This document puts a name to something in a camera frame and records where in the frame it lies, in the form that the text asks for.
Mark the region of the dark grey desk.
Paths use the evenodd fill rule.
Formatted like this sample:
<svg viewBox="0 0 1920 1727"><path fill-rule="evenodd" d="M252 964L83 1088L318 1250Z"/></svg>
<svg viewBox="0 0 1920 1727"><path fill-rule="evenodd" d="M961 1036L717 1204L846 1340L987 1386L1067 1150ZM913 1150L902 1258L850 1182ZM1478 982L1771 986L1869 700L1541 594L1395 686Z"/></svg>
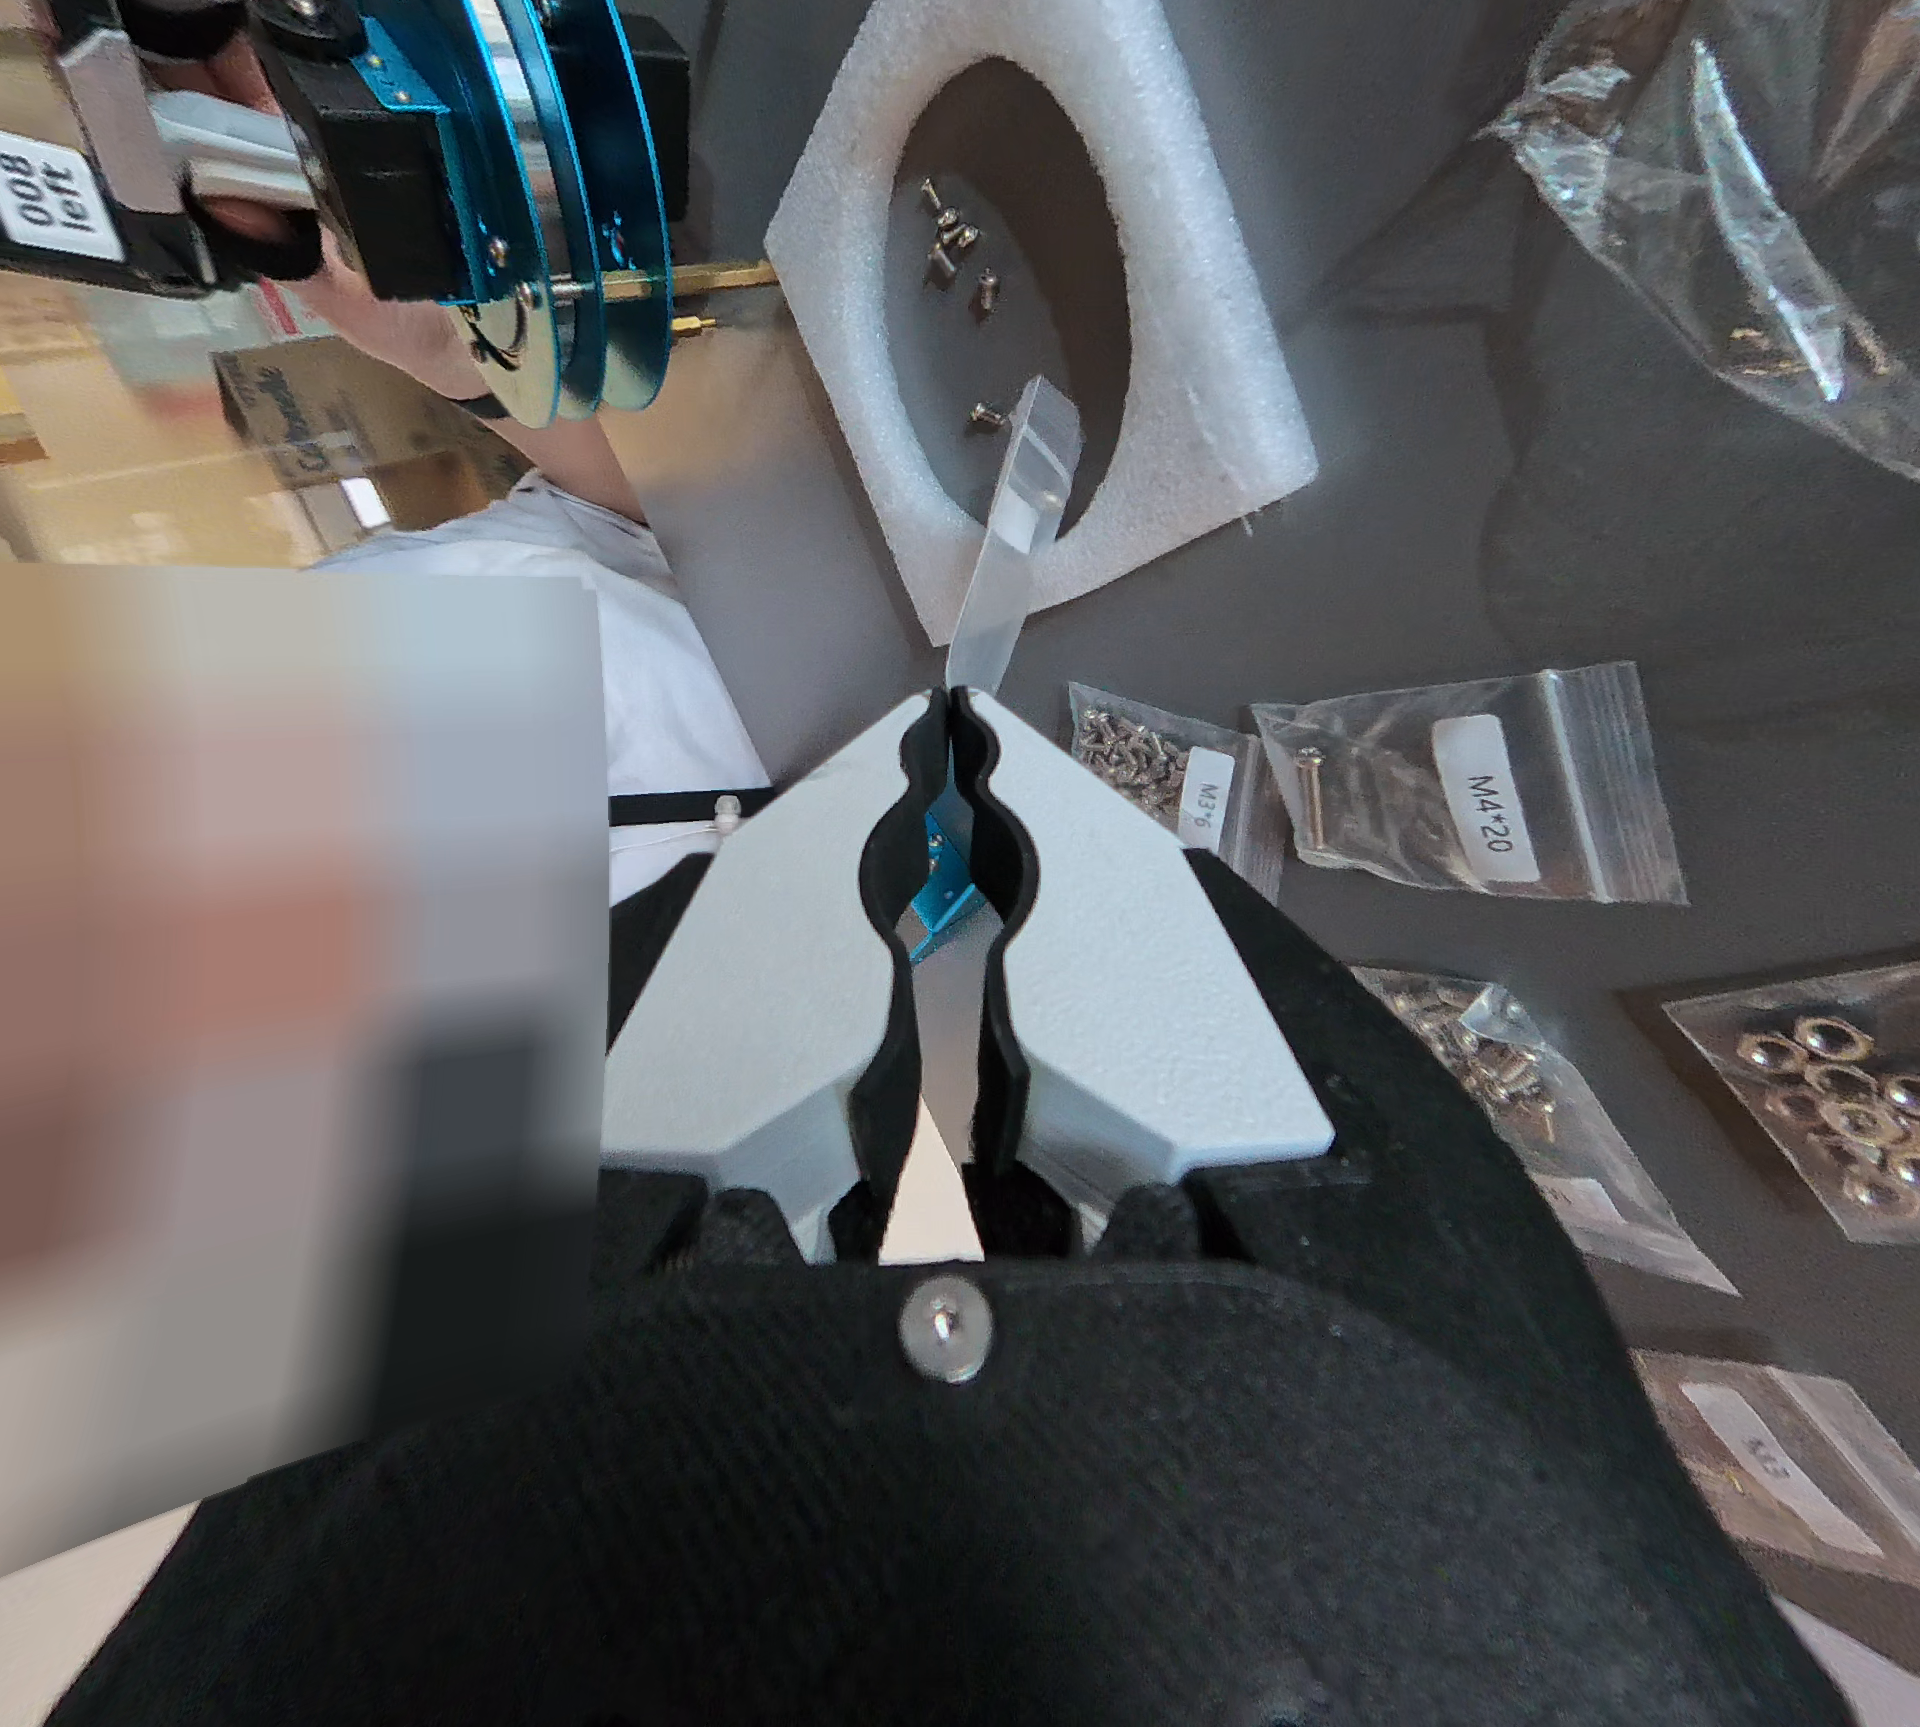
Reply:
<svg viewBox="0 0 1920 1727"><path fill-rule="evenodd" d="M1593 1068L1741 1302L1626 1270L1626 1338L1851 1382L1916 1460L1916 1252L1844 1242L1663 1004L1916 954L1916 487L1694 369L1471 139L1570 0L1163 0L1320 475L1030 628L1089 678L1254 698L1639 662L1693 906L1500 906L1302 874L1332 954L1504 980ZM693 225L767 227L873 0L663 0L694 49ZM631 427L775 774L938 674L770 297Z"/></svg>

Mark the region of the pile of small screw bags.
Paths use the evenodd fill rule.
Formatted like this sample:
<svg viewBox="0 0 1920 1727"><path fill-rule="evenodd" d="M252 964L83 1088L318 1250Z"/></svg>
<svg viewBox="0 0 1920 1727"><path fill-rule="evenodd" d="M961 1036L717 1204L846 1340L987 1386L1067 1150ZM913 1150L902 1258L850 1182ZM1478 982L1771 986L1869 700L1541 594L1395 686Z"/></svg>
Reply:
<svg viewBox="0 0 1920 1727"><path fill-rule="evenodd" d="M1632 664L1264 704L1232 732L1068 686L1070 754L1185 846L1278 896L1302 866L1422 892L1687 902ZM1356 968L1426 1046L1593 1260L1734 1294L1626 1146L1593 1084L1508 986ZM1706 1018L1822 1194L1916 1238L1916 1062L1867 994ZM1916 1464L1849 1386L1774 1366L1639 1356L1665 1426L1730 1534L1916 1586Z"/></svg>

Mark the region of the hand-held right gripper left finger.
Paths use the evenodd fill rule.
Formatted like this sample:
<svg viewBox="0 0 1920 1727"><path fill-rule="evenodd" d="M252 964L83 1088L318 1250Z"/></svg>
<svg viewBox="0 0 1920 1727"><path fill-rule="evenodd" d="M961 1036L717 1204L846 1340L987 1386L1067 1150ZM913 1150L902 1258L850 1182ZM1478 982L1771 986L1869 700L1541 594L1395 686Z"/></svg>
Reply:
<svg viewBox="0 0 1920 1727"><path fill-rule="evenodd" d="M949 700L908 696L710 858L607 1062L600 1162L775 1200L804 1260L877 1260L921 1108L901 922Z"/></svg>

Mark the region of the blue metal U bracket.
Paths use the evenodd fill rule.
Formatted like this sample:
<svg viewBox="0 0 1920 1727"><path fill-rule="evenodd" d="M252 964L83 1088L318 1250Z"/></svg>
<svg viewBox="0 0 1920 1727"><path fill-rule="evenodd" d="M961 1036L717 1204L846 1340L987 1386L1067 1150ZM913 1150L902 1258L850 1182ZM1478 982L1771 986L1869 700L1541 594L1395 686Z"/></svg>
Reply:
<svg viewBox="0 0 1920 1727"><path fill-rule="evenodd" d="M913 968L949 948L987 904L973 876L968 830L928 810L925 836L925 882L898 924Z"/></svg>

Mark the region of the person's left hand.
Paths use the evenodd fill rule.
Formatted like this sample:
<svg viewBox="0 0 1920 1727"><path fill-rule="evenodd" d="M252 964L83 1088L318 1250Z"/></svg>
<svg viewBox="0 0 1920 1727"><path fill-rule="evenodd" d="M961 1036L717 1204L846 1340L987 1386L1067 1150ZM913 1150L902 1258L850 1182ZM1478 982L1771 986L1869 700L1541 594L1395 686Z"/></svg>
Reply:
<svg viewBox="0 0 1920 1727"><path fill-rule="evenodd" d="M157 89L200 93L266 117L281 113L252 45L235 35L202 63L160 65L150 61ZM469 347L459 339L444 309L432 303L377 301L369 283L353 271L333 233L320 231L322 261L295 285L305 309L364 355L414 377L423 387L454 403L491 399L486 381Z"/></svg>

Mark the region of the clear plastic zip bag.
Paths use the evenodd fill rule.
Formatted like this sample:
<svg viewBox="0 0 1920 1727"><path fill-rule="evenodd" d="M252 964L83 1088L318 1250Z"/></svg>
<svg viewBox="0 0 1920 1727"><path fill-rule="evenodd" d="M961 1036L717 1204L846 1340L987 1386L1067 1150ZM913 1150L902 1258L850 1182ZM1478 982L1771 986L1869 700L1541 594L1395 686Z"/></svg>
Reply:
<svg viewBox="0 0 1920 1727"><path fill-rule="evenodd" d="M996 692L1026 618L1039 606L1052 550L1081 467L1082 419L1045 377L1020 393L945 668L949 690Z"/></svg>

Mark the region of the loose small metal screws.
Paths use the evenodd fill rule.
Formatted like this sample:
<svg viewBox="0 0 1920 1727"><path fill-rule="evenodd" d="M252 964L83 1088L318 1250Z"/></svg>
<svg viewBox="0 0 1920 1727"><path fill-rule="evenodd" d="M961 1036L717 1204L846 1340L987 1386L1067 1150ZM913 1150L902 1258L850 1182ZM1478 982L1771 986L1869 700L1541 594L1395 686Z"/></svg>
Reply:
<svg viewBox="0 0 1920 1727"><path fill-rule="evenodd" d="M938 419L968 439L990 437L1006 425L1006 403L996 311L1002 277L980 255L983 229L949 205L932 179L918 191L925 209L926 253L917 275L915 325L902 359L915 387L938 403Z"/></svg>

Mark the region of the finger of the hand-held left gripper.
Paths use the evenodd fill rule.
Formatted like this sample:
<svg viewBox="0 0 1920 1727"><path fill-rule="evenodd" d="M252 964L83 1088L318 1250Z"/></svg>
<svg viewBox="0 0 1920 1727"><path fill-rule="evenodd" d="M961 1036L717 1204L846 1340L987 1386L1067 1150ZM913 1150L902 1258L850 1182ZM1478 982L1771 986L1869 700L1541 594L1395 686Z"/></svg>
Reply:
<svg viewBox="0 0 1920 1727"><path fill-rule="evenodd" d="M120 33L94 33L60 55L60 83L113 199L141 213L241 201L318 207L295 137L278 115L197 93L157 91Z"/></svg>

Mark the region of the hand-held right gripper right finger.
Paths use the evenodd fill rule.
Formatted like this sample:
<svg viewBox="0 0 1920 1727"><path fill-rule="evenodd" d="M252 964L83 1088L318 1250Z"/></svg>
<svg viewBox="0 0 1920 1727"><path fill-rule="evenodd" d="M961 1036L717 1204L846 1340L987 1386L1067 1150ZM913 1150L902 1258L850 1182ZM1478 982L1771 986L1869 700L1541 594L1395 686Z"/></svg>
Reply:
<svg viewBox="0 0 1920 1727"><path fill-rule="evenodd" d="M952 780L999 922L963 1168L990 1260L1070 1260L1142 1188L1335 1156L1206 882L1271 924L1258 894L977 688L952 692Z"/></svg>

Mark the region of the crumpled clear plastic wrap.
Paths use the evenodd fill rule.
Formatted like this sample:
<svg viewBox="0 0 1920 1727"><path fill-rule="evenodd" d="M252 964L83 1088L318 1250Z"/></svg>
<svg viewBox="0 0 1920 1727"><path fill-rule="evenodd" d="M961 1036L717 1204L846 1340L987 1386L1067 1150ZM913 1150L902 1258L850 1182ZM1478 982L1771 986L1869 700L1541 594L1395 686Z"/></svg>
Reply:
<svg viewBox="0 0 1920 1727"><path fill-rule="evenodd" d="M1720 383L1918 479L1918 0L1576 0L1494 119Z"/></svg>

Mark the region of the person's left forearm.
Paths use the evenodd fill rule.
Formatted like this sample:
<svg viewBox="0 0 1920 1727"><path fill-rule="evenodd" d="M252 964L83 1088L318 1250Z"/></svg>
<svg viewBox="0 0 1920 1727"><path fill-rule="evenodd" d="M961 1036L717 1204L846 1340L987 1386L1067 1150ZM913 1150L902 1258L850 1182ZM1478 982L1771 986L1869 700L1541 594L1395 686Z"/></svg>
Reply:
<svg viewBox="0 0 1920 1727"><path fill-rule="evenodd" d="M466 329L450 311L435 305L406 309L405 315L414 331L414 377L438 397L480 419L483 407L495 395L483 377ZM521 451L554 489L636 526L647 524L641 499L598 419L554 421L547 429L529 429L501 415L483 421L483 427Z"/></svg>

